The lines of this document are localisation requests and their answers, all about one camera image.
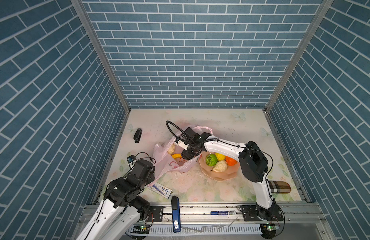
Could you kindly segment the yellow fake banana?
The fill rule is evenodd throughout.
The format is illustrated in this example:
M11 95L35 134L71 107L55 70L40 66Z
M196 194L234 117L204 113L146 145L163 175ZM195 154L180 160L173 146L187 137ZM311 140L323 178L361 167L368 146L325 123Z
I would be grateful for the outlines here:
M181 154L173 154L173 155L171 155L171 157L173 159L180 159L180 158L182 158L182 155Z

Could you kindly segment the green fake fruit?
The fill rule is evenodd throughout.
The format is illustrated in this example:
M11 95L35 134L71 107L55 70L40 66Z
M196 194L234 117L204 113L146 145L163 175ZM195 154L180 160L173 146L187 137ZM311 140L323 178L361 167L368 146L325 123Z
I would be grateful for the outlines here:
M209 154L205 158L205 163L209 167L214 167L218 163L218 158L215 154Z

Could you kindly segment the yellow fake lemon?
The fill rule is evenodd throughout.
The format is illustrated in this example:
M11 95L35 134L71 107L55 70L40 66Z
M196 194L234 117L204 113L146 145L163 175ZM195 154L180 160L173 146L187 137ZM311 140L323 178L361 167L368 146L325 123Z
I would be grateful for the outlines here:
M224 161L226 156L223 155L223 154L219 154L219 153L215 153L215 156L217 158L218 161Z

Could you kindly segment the cream fake pear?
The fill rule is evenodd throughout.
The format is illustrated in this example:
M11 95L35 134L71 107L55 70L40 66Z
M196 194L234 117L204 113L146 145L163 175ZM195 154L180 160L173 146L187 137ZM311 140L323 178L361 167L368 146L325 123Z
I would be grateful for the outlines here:
M216 173L222 173L222 172L227 171L227 169L228 169L228 165L227 165L227 162L224 160L224 161L218 161L218 163L213 167L212 170Z

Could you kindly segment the orange fake tangerine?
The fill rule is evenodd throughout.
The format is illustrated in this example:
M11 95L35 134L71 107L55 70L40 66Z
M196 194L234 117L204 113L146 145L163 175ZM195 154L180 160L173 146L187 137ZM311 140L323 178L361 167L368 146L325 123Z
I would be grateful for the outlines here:
M225 161L227 162L228 166L234 166L238 163L237 160L230 157L225 157Z

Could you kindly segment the peach scalloped bowl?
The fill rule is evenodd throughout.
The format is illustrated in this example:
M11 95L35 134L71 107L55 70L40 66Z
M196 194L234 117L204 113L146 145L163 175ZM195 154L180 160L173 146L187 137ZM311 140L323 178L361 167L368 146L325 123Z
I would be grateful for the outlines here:
M219 161L211 152L202 152L198 162L204 175L219 182L237 177L240 169L240 164L234 159Z

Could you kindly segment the cream fake fruit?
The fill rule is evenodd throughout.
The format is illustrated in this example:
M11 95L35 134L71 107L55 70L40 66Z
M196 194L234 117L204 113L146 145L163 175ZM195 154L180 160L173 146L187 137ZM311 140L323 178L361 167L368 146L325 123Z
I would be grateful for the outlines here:
M173 155L173 154L174 154L174 152L175 152L175 148L176 148L175 144L172 144L172 145L169 147L169 149L168 149L167 153L168 153L169 155Z

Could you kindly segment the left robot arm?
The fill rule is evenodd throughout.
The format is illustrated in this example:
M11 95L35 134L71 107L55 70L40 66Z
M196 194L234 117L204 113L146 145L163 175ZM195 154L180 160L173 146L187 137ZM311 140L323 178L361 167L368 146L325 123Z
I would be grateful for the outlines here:
M150 203L140 196L155 180L155 166L138 160L125 177L109 183L104 198L78 240L119 240L138 221L148 218Z

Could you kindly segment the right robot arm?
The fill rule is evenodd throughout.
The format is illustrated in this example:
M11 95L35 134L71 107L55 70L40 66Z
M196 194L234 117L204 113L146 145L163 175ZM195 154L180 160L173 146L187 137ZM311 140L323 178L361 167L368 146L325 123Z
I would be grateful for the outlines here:
M234 143L209 133L198 134L187 128L176 137L175 144L183 148L181 155L186 160L201 152L214 152L238 161L243 176L253 183L257 211L268 215L273 212L276 202L271 195L267 179L270 172L268 159L255 142Z

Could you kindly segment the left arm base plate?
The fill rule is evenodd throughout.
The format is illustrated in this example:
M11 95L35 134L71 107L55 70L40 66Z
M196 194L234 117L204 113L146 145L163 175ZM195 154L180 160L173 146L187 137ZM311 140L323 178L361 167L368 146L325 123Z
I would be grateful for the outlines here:
M162 222L164 215L163 206L150 206L146 218L143 220L145 223Z

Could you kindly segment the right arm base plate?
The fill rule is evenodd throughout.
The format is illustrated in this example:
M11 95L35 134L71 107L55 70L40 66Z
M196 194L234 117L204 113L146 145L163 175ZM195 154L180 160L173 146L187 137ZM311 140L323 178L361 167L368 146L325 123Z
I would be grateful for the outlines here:
M255 221L283 221L284 213L279 205L275 204L270 209L265 209L258 205L241 205L239 211L243 215L245 222Z

